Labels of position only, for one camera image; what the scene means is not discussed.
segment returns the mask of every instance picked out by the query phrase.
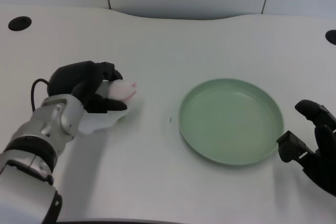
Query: black hole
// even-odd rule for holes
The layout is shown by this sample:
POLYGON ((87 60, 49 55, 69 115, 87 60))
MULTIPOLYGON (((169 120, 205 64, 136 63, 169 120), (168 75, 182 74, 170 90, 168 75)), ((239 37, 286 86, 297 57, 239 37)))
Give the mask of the black hole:
POLYGON ((32 24, 31 18, 24 16, 17 17, 9 22, 8 28, 12 31, 22 31, 28 28, 31 24, 32 24))
POLYGON ((325 38, 333 45, 336 45, 336 30, 327 31, 325 38))

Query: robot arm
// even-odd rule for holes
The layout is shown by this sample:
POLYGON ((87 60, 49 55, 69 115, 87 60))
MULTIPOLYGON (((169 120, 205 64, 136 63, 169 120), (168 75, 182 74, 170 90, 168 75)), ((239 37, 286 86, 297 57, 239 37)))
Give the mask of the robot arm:
POLYGON ((62 197, 52 185, 52 172, 66 143, 76 137, 84 109, 106 113, 127 108, 122 102, 95 94, 106 79, 122 79, 107 62, 80 62, 52 75, 49 97, 0 154, 1 224, 56 222, 62 197))
POLYGON ((0 223, 55 223, 62 197, 52 171, 74 139, 82 103, 69 94, 46 98, 0 154, 0 223))

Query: black cable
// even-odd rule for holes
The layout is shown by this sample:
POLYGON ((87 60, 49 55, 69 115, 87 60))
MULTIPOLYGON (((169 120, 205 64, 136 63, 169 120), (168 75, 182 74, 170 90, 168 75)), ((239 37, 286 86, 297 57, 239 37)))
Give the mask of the black cable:
POLYGON ((33 112, 35 111, 35 101, 34 101, 34 91, 35 91, 35 86, 39 82, 44 82, 47 86, 49 85, 49 82, 46 81, 45 79, 37 79, 36 81, 33 82, 33 85, 31 85, 31 92, 30 92, 30 100, 31 100, 31 107, 33 112))

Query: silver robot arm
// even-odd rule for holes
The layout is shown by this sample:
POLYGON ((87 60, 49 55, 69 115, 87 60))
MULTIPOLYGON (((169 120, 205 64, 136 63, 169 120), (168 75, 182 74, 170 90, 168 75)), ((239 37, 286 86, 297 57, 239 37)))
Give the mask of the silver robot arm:
POLYGON ((52 172, 83 116, 82 103, 70 94, 46 98, 0 154, 0 223, 55 223, 62 197, 52 172))

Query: white table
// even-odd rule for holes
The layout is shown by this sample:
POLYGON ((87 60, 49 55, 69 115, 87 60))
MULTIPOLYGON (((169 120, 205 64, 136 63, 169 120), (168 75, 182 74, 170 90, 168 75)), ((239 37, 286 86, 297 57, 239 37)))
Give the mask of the white table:
MULTIPOLYGON (((31 115, 37 78, 60 66, 108 61, 135 80, 143 105, 108 131, 78 137, 54 175, 60 220, 147 219, 203 223, 335 223, 336 198, 299 164, 277 154, 248 167, 207 161, 182 140, 177 111, 195 85, 215 78, 249 81, 280 105, 285 130, 315 150, 301 99, 336 114, 336 20, 247 15, 222 20, 148 19, 106 9, 0 7, 0 149, 31 115), (13 32, 8 22, 33 23, 13 32)), ((39 84, 36 103, 46 96, 39 84)))

